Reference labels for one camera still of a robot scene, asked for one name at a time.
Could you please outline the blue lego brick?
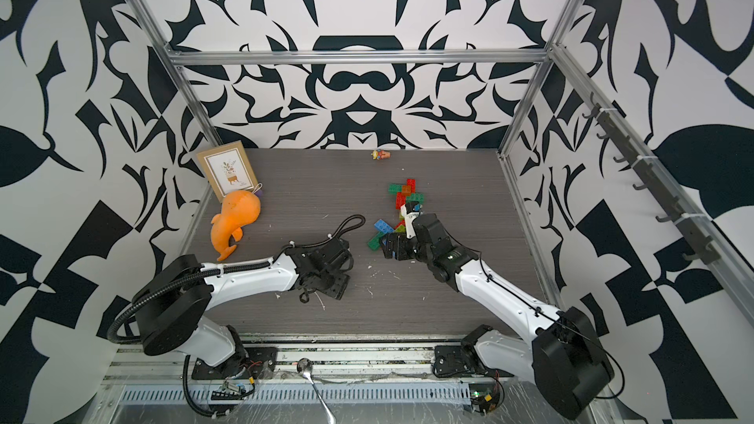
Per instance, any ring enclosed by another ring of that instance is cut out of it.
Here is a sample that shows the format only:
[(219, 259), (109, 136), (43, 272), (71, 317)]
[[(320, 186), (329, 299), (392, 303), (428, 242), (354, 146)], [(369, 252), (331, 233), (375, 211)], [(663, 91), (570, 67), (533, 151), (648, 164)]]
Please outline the blue lego brick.
[(383, 235), (394, 233), (395, 231), (395, 229), (390, 224), (388, 224), (382, 219), (378, 219), (374, 223), (374, 227), (378, 232), (382, 233)]

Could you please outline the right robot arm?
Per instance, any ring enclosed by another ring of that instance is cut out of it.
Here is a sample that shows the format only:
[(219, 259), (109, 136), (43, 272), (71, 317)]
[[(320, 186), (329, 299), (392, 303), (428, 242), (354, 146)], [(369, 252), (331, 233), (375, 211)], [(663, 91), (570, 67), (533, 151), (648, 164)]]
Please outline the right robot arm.
[(380, 240), (394, 260), (425, 264), (433, 277), (484, 306), (516, 337), (475, 330), (467, 342), (477, 362), (534, 384), (559, 415), (578, 418), (615, 377), (620, 363), (602, 346), (595, 327), (581, 310), (561, 310), (526, 294), (496, 273), (481, 252), (454, 239), (432, 213), (408, 215), (402, 233)]

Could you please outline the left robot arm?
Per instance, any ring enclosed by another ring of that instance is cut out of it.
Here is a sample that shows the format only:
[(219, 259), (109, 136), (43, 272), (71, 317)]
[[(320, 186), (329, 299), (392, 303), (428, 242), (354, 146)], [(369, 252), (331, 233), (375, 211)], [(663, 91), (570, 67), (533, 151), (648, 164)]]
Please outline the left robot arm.
[(297, 291), (302, 303), (312, 294), (340, 300), (355, 265), (343, 236), (364, 223), (363, 215), (353, 214), (327, 239), (289, 243), (263, 259), (201, 263), (192, 254), (182, 255), (135, 294), (106, 338), (116, 345), (140, 345), (149, 356), (182, 353), (182, 390), (190, 409), (205, 418), (225, 417), (231, 406), (201, 406), (190, 393), (190, 362), (201, 361), (233, 380), (249, 371), (251, 358), (238, 331), (210, 320), (208, 310), (268, 292)]

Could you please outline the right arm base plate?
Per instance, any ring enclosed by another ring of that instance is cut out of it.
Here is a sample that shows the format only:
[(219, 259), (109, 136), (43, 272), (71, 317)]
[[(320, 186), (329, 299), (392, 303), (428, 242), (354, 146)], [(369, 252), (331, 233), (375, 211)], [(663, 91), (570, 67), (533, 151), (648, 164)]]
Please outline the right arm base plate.
[(436, 345), (432, 374), (437, 378), (512, 378), (512, 374), (504, 370), (486, 367), (473, 349), (462, 345)]

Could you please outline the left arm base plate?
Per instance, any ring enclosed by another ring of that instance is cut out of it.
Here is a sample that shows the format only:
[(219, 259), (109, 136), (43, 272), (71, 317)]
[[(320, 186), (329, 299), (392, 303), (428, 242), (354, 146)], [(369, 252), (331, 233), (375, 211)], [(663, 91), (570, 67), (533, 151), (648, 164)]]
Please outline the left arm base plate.
[(190, 378), (196, 381), (271, 378), (277, 367), (278, 351), (276, 347), (247, 347), (245, 355), (236, 353), (228, 361), (214, 367), (198, 359)]

